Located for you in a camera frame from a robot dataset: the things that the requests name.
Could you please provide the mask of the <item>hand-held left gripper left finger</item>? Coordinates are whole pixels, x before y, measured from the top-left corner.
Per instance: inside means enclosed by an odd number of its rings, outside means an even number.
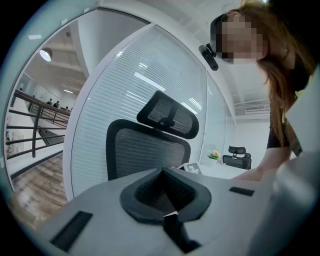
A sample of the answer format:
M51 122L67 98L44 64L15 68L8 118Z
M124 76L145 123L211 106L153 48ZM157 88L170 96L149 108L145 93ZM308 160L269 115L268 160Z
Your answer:
M120 193L120 205L139 223L162 225L165 216L176 211L166 188L167 174L158 168L126 186Z

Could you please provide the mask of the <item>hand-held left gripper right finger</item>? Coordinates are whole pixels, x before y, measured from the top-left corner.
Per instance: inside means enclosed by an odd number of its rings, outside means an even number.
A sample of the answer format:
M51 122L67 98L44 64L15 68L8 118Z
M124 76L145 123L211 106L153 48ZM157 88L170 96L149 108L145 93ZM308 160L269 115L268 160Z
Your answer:
M200 175L164 167L163 191L178 213L178 221L186 223L200 219L209 208L212 195L203 185Z

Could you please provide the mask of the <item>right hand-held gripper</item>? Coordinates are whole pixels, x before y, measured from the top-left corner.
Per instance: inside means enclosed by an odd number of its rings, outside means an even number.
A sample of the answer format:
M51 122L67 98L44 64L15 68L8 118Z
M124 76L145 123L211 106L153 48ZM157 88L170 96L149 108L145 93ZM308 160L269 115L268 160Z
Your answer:
M198 165L197 162L193 162L193 163L184 163L183 164L183 169L186 171L186 172L189 172L189 173L194 173L194 174L198 174L198 175L201 175L202 174L202 171Z

